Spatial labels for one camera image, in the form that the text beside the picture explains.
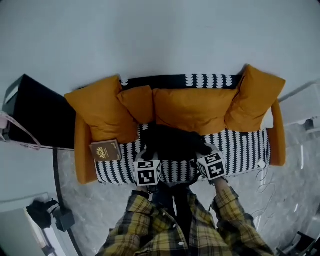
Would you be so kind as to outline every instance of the orange sofa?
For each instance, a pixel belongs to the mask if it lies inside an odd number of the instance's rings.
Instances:
[[[283,166],[286,162],[286,142],[278,101],[272,105],[272,114],[274,126],[272,129],[267,129],[271,148],[270,165]],[[95,161],[89,148],[91,142],[92,136],[89,125],[85,123],[79,114],[76,114],[74,157],[77,179],[81,184],[87,184],[98,179]]]

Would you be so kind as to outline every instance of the black and white patterned fabric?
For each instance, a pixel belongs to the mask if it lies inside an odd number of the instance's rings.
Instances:
[[[240,75],[190,74],[161,75],[121,80],[123,90],[149,85],[152,89],[236,89]],[[145,149],[143,131],[148,124],[139,125],[139,139],[128,144],[121,144],[120,161],[95,162],[96,174],[100,183],[132,184],[134,180],[134,161],[138,153]],[[256,132],[236,132],[223,130],[216,134],[203,136],[206,143],[214,144],[222,151],[226,176],[236,176],[258,169],[259,160],[270,165],[270,144],[267,130]],[[162,177],[166,183],[188,182],[193,180],[198,170],[190,161],[161,161]]]

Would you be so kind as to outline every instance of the marble floor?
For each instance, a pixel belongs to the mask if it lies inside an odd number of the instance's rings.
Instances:
[[[254,217],[258,232],[273,250],[289,245],[297,231],[306,232],[320,203],[320,133],[306,134],[302,126],[294,124],[285,128],[285,136],[285,166],[271,166],[228,179],[244,209]],[[94,256],[109,229],[123,215],[135,186],[98,182],[80,185],[72,151],[58,152],[58,167],[63,199],[75,216],[76,224],[72,227],[75,240],[84,256]],[[199,181],[191,190],[209,208],[215,187]]]

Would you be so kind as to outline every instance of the book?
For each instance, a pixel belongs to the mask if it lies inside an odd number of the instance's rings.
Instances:
[[[90,144],[90,149],[96,162],[118,161],[122,158],[116,139],[93,142]]]

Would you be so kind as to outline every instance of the brown book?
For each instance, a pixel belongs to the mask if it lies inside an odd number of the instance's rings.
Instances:
[[[90,144],[93,158],[96,162],[121,160],[121,151],[116,139],[93,142]]]

